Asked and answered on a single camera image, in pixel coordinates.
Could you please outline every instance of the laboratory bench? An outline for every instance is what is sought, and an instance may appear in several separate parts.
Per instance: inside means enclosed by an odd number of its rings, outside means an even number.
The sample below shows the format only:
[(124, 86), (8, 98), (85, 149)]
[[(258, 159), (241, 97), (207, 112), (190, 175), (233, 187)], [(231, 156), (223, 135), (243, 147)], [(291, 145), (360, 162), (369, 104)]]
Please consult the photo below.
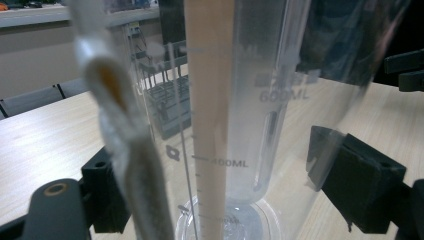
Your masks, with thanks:
[[(0, 121), (0, 225), (26, 214), (31, 194), (62, 178), (80, 179), (80, 168), (102, 147), (98, 107), (90, 93)], [(349, 133), (407, 167), (405, 183), (424, 177), (424, 95), (371, 84), (347, 123)], [(366, 235), (348, 225), (320, 192), (298, 239), (394, 239)], [(94, 239), (135, 239), (130, 220), (124, 234)]]

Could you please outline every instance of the clear plastic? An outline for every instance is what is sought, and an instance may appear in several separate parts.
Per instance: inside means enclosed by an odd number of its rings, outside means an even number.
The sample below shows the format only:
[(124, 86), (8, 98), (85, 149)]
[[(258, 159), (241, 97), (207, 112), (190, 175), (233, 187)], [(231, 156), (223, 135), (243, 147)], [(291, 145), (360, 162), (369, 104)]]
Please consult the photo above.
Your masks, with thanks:
[(149, 116), (176, 239), (296, 239), (338, 144), (308, 162), (311, 128), (343, 132), (409, 2), (164, 3), (164, 40), (151, 20), (108, 29)]

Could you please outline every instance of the wooden table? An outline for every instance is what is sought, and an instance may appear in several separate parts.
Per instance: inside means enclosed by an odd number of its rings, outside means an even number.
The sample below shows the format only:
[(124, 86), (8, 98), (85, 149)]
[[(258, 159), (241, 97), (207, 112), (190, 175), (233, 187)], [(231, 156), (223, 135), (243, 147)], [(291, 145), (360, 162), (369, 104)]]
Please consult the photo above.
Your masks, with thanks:
[[(400, 93), (372, 84), (349, 132), (408, 167), (405, 182), (424, 177), (424, 95)], [(60, 178), (81, 178), (80, 168), (102, 146), (97, 106), (88, 93), (0, 121), (0, 225), (26, 213), (41, 185)], [(365, 235), (347, 224), (319, 193), (299, 239), (393, 239)], [(96, 239), (135, 239), (130, 221), (124, 235)]]

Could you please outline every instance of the table surface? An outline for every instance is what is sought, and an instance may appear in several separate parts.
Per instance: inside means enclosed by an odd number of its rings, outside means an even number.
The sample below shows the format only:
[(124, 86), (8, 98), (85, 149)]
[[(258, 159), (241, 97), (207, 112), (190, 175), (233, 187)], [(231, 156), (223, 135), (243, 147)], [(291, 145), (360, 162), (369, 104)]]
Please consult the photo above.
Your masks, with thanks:
[[(405, 182), (424, 177), (424, 95), (400, 93), (371, 84), (349, 132), (408, 167)], [(102, 146), (97, 105), (88, 93), (0, 121), (0, 225), (26, 213), (29, 199), (41, 185), (60, 178), (81, 178), (80, 168)], [(130, 221), (123, 235), (95, 239), (135, 239)], [(299, 239), (394, 239), (365, 235), (347, 224), (320, 192)]]

